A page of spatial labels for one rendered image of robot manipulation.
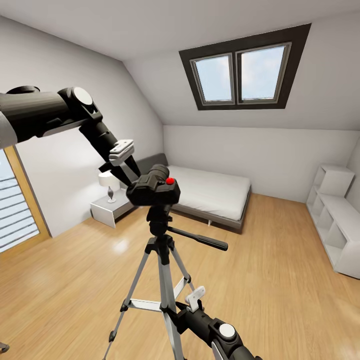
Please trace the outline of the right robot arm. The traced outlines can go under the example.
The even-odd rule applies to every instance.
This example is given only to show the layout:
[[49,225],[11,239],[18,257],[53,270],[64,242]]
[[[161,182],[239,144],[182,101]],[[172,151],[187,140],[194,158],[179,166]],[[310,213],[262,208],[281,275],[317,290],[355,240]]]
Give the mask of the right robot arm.
[[218,318],[212,319],[203,312],[200,298],[205,293],[205,287],[200,286],[188,294],[184,300],[189,306],[175,301],[175,305],[181,310],[179,313],[166,308],[177,331],[182,335],[187,329],[191,329],[212,348],[215,360],[263,360],[259,355],[254,357],[243,345],[233,325]]

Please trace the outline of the camera tripod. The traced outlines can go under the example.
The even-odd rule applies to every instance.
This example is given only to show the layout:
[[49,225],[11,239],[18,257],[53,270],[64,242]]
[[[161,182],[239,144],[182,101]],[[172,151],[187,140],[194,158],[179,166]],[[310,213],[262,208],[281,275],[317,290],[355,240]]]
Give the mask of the camera tripod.
[[[173,206],[172,204],[153,205],[149,209],[149,212],[147,214],[147,222],[150,221],[149,223],[150,232],[155,237],[151,237],[146,245],[144,256],[142,257],[142,260],[138,267],[133,283],[130,287],[127,298],[123,301],[122,306],[120,308],[121,315],[119,317],[118,323],[115,327],[115,330],[112,331],[109,335],[109,346],[103,360],[106,360],[106,356],[109,352],[112,342],[116,337],[117,330],[122,321],[122,318],[125,312],[129,308],[162,313],[175,360],[187,360],[183,356],[184,353],[181,343],[181,334],[177,331],[177,326],[175,326],[174,323],[172,322],[166,309],[169,308],[177,313],[175,300],[178,298],[179,294],[184,289],[185,285],[188,283],[192,291],[195,291],[195,288],[191,282],[192,278],[187,273],[184,263],[182,262],[180,255],[175,247],[175,241],[173,240],[173,237],[166,234],[166,231],[170,231],[185,237],[195,239],[200,243],[209,245],[211,247],[223,251],[228,250],[228,243],[210,237],[206,237],[200,234],[192,234],[177,228],[170,227],[168,225],[168,222],[173,221],[173,217],[169,216],[170,209],[172,206]],[[143,271],[143,268],[145,266],[145,263],[152,250],[156,251],[158,256],[161,302],[131,299],[132,294],[136,288],[136,285]],[[173,282],[171,276],[170,260],[169,260],[170,251],[184,276],[181,279],[181,281],[178,283],[176,288],[173,288]]]

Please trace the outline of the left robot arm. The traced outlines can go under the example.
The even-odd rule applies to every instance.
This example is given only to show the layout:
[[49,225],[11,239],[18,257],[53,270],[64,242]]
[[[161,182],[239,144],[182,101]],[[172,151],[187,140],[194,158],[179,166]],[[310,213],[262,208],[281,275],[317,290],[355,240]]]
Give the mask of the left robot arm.
[[128,165],[141,176],[132,155],[134,140],[117,140],[102,120],[103,115],[92,96],[79,86],[58,92],[40,92],[32,85],[16,87],[0,93],[0,150],[33,136],[42,138],[79,127],[105,161],[98,169],[102,173],[110,171],[133,187],[121,165]]

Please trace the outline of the digital camera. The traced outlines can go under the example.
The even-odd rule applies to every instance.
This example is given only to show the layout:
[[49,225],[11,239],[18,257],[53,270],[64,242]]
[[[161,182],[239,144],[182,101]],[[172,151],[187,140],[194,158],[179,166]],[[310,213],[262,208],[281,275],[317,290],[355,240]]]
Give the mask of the digital camera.
[[154,205],[175,205],[179,203],[181,190],[175,178],[169,177],[170,170],[164,164],[152,166],[148,174],[132,182],[133,187],[126,190],[126,196],[135,207]]

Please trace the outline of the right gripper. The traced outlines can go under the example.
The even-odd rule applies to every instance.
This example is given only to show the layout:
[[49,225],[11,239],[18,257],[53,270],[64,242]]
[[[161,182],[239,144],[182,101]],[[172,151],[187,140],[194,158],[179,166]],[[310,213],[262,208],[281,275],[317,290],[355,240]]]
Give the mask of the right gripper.
[[191,329],[199,338],[199,326],[205,316],[209,316],[203,312],[202,301],[199,299],[198,310],[195,312],[188,311],[186,304],[175,301],[175,305],[181,310],[179,313],[174,312],[170,308],[166,308],[172,322],[177,327],[177,331],[182,335],[187,329]]

